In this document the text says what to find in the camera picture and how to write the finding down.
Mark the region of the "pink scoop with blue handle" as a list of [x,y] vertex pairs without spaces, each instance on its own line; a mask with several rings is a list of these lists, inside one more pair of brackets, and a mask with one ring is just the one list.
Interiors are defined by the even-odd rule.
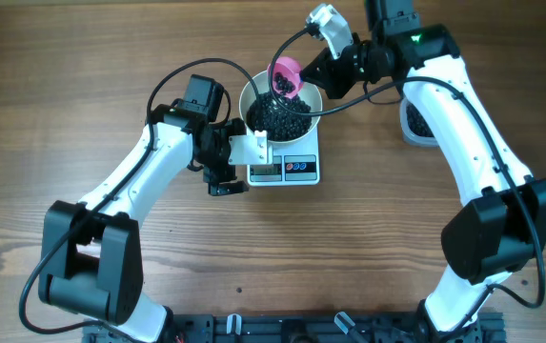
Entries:
[[279,95],[294,98],[303,87],[302,67],[291,57],[278,57],[274,66],[268,66],[267,72],[272,77],[273,90]]

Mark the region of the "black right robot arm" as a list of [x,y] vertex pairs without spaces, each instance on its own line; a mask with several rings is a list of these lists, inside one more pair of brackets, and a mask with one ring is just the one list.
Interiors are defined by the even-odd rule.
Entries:
[[463,335],[489,296],[546,243],[546,178],[537,179],[503,140],[469,80],[460,49],[443,25],[423,26],[409,1],[369,1],[363,41],[332,6],[307,17],[304,31],[326,48],[301,73],[342,100],[357,82],[394,88],[404,110],[432,131],[457,185],[461,210],[443,229],[447,268],[420,303],[418,338]]

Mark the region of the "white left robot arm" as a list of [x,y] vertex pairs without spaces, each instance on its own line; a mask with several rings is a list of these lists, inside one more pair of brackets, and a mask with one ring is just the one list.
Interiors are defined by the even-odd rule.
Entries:
[[172,310],[142,290],[139,229],[184,169],[202,172],[212,196],[245,192],[231,164],[239,119],[216,119],[228,92],[192,75],[183,97],[150,109],[140,141],[112,174],[77,203],[56,201],[44,219],[36,267],[41,302],[85,316],[133,342],[176,342]]

